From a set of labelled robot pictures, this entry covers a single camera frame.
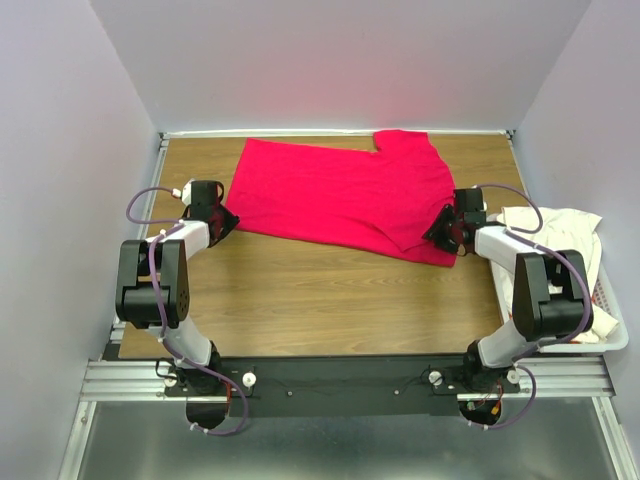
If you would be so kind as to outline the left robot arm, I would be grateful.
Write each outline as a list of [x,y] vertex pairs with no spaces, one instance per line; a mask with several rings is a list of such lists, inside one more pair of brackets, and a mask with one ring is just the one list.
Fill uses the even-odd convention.
[[[136,201],[151,192],[166,192],[179,200],[184,205],[182,214],[148,220],[134,217]],[[239,224],[239,217],[223,204],[224,195],[225,187],[217,180],[192,179],[180,189],[141,190],[127,205],[127,219],[161,229],[149,238],[126,240],[119,250],[116,316],[153,336],[176,368],[189,369],[187,382],[201,395],[214,393],[221,384],[229,394],[242,392],[222,374],[217,347],[190,316],[189,260],[218,245]]]

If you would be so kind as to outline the pink t-shirt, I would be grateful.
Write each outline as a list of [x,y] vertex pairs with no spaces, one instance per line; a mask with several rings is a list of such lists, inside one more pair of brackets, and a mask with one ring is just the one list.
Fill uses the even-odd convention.
[[249,139],[226,206],[239,229],[451,268],[424,234],[455,187],[427,134],[378,131],[372,151]]

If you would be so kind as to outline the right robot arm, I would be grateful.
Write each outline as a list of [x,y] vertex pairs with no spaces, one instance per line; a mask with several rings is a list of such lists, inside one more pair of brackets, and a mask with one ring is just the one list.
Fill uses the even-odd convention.
[[540,208],[529,201],[538,224],[509,226],[487,215],[483,185],[456,189],[423,235],[446,253],[463,249],[513,275],[512,317],[494,333],[472,342],[462,365],[444,370],[441,378],[456,380],[480,392],[505,377],[515,363],[540,349],[568,343],[589,330],[593,307],[583,256],[576,250],[556,251],[529,237],[544,226]]

